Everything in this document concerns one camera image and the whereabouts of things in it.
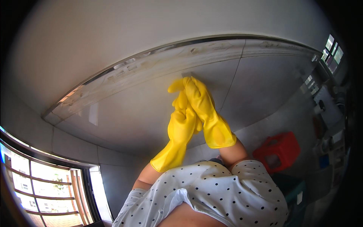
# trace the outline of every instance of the window frame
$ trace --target window frame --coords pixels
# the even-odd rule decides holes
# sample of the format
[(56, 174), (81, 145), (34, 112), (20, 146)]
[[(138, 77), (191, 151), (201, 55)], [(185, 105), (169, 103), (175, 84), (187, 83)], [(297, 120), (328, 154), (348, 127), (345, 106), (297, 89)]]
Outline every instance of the window frame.
[[(47, 166), (51, 166), (51, 167), (60, 166), (60, 167), (64, 167), (64, 168), (69, 169), (72, 172), (71, 177), (72, 177), (72, 175), (74, 175), (74, 179), (75, 179), (75, 182), (76, 182), (75, 184), (73, 184), (73, 187), (78, 187), (78, 190), (80, 190), (79, 185), (78, 185), (78, 178), (76, 178), (78, 176), (77, 175), (78, 171), (76, 171), (76, 174), (73, 174), (73, 170), (71, 170), (71, 168), (81, 170), (80, 177), (82, 178), (81, 181), (82, 181), (82, 184), (83, 184), (84, 196), (86, 197), (86, 200), (87, 200), (90, 215), (92, 216), (94, 223), (101, 220), (101, 216), (100, 216), (100, 214), (98, 212), (97, 204), (95, 202), (95, 198), (94, 198), (94, 195), (93, 195), (93, 188), (92, 188), (92, 183), (91, 183), (91, 178), (90, 178), (90, 171), (89, 171), (90, 167), (76, 165), (76, 164), (68, 163), (68, 162), (62, 162), (60, 160), (51, 159), (49, 157), (39, 155), (39, 154), (31, 151), (30, 148), (26, 148), (26, 147), (20, 145), (19, 143), (17, 143), (16, 141), (14, 141), (13, 139), (11, 139), (11, 137), (8, 136), (7, 134), (5, 134), (2, 130), (0, 130), (0, 142), (5, 147), (10, 149), (12, 152), (16, 153), (17, 155), (20, 155), (20, 156), (23, 156), (24, 158), (27, 158), (29, 160), (29, 163), (31, 161), (35, 161), (37, 163), (47, 165)], [(27, 174), (21, 173), (20, 171), (17, 171), (15, 169), (10, 169), (10, 171), (12, 171), (13, 173), (16, 173), (16, 174), (18, 174), (20, 176), (24, 175), (25, 177), (30, 178), (30, 180), (36, 178), (36, 177), (32, 177), (31, 172), (30, 172), (30, 175), (28, 176)], [(29, 196), (33, 197), (35, 199), (35, 201), (36, 201), (36, 198), (43, 197), (43, 196), (38, 196), (38, 195), (35, 195), (35, 194), (31, 194)], [(78, 207), (79, 207), (79, 210), (82, 210), (83, 205), (78, 206)]]
[[(323, 67), (326, 70), (326, 72), (328, 72), (329, 76), (332, 77), (338, 71), (338, 69), (340, 68), (340, 65), (342, 65), (342, 62), (345, 60), (345, 56), (346, 55), (344, 54), (344, 50), (342, 48), (341, 42), (338, 42), (337, 35), (334, 32), (331, 32), (330, 35), (334, 38), (333, 44), (332, 44), (330, 50), (327, 49), (326, 44), (325, 44), (322, 53), (324, 55), (324, 50), (325, 50), (325, 51), (328, 52), (328, 56), (326, 57), (325, 60), (323, 60), (322, 58), (320, 58), (320, 61), (321, 61), (321, 65), (323, 65)], [(342, 58), (340, 59), (340, 62), (337, 63), (336, 60), (334, 59), (334, 57), (335, 57), (336, 53), (338, 52), (338, 48), (339, 47), (342, 49), (343, 55), (342, 55)], [(331, 56), (332, 61), (335, 61), (335, 63), (337, 64), (337, 68), (334, 70), (333, 73), (330, 71), (330, 68), (329, 68), (329, 66), (331, 65), (331, 63), (329, 65), (326, 64), (326, 61), (328, 60), (329, 56)]]

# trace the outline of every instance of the window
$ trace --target window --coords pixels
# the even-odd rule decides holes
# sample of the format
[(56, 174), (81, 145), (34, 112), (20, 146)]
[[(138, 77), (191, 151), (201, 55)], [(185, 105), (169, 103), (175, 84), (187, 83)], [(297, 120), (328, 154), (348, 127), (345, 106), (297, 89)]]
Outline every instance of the window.
[(330, 34), (328, 40), (326, 41), (321, 60), (324, 61), (332, 74), (334, 74), (335, 70), (337, 69), (342, 56), (343, 51), (341, 47), (338, 45), (338, 42), (335, 40), (335, 38)]
[(311, 95), (314, 95), (319, 90), (319, 86), (315, 83), (315, 80), (313, 80), (311, 75), (305, 80), (305, 84), (310, 90)]
[(1, 161), (8, 186), (36, 226), (85, 226), (100, 220), (98, 211), (97, 216), (94, 214), (94, 198), (90, 201), (86, 197), (89, 188), (84, 187), (84, 181), (89, 182), (86, 185), (90, 181), (84, 179), (85, 169), (39, 160), (10, 144), (1, 137)]

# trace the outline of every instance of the polka dot shirt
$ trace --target polka dot shirt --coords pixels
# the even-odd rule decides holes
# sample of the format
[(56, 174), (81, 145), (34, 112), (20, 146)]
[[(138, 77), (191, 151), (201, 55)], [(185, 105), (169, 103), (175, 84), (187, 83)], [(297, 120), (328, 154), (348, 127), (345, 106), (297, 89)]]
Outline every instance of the polka dot shirt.
[(244, 160), (232, 172), (212, 161), (168, 170), (148, 190), (132, 190), (113, 227), (157, 226), (186, 202), (228, 227), (283, 226), (287, 204), (261, 162)]

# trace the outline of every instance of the metal edge strip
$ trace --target metal edge strip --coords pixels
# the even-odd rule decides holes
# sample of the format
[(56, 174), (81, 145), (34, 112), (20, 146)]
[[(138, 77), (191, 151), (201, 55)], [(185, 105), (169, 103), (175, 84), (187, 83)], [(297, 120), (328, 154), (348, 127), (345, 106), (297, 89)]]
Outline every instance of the metal edge strip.
[(155, 48), (151, 48), (149, 50), (134, 54), (128, 58), (125, 58), (121, 61), (116, 62), (115, 64), (112, 64), (111, 66), (93, 74), (92, 76), (88, 77), (87, 79), (83, 80), (81, 83), (79, 83), (78, 85), (76, 85), (75, 87), (73, 87), (71, 90), (69, 90), (64, 96), (62, 96), (61, 98), (59, 98), (49, 109), (47, 109), (41, 116), (41, 118), (43, 120), (45, 120), (45, 117), (50, 114), (60, 103), (61, 100), (64, 99), (67, 96), (70, 96), (70, 93), (74, 93), (77, 89), (79, 89), (80, 86), (84, 86), (89, 84), (90, 82), (102, 77), (103, 75), (106, 75), (109, 72), (112, 72), (113, 70), (115, 70), (113, 67), (124, 63), (125, 65), (128, 63), (131, 63), (135, 60), (141, 59), (144, 56), (149, 56), (151, 54), (154, 54), (155, 52), (161, 52), (161, 51), (165, 51), (165, 50), (170, 50), (170, 49), (174, 49), (174, 48), (178, 48), (178, 47), (182, 47), (182, 46), (188, 46), (188, 45), (192, 45), (192, 44), (198, 44), (198, 43), (202, 43), (202, 42), (212, 42), (212, 41), (220, 41), (220, 40), (236, 40), (236, 39), (255, 39), (255, 40), (270, 40), (270, 41), (282, 41), (285, 43), (290, 43), (290, 44), (294, 44), (297, 46), (301, 46), (313, 51), (318, 51), (310, 46), (298, 43), (298, 42), (293, 42), (290, 40), (285, 40), (282, 38), (276, 38), (276, 37), (270, 37), (270, 36), (259, 36), (259, 35), (242, 35), (242, 34), (225, 34), (225, 35), (212, 35), (212, 36), (203, 36), (203, 37), (197, 37), (197, 38), (191, 38), (191, 39), (186, 39), (186, 40), (181, 40), (181, 41), (177, 41), (177, 42), (172, 42), (169, 44), (164, 44)]

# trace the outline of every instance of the yellow rubber glove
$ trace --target yellow rubber glove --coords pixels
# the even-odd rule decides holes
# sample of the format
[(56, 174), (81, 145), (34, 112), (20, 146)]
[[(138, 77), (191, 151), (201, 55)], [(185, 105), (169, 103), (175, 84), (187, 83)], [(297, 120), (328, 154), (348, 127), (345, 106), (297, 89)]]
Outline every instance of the yellow rubber glove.
[(168, 125), (170, 141), (153, 159), (151, 166), (158, 172), (165, 172), (169, 169), (182, 165), (187, 144), (193, 133), (197, 134), (202, 130), (202, 124), (192, 106), (188, 103), (183, 91), (174, 100), (175, 111), (171, 114)]
[(204, 138), (210, 148), (229, 147), (236, 143), (236, 135), (215, 110), (214, 100), (204, 83), (194, 77), (184, 77), (168, 88), (169, 93), (176, 91), (185, 91), (189, 103), (204, 123)]

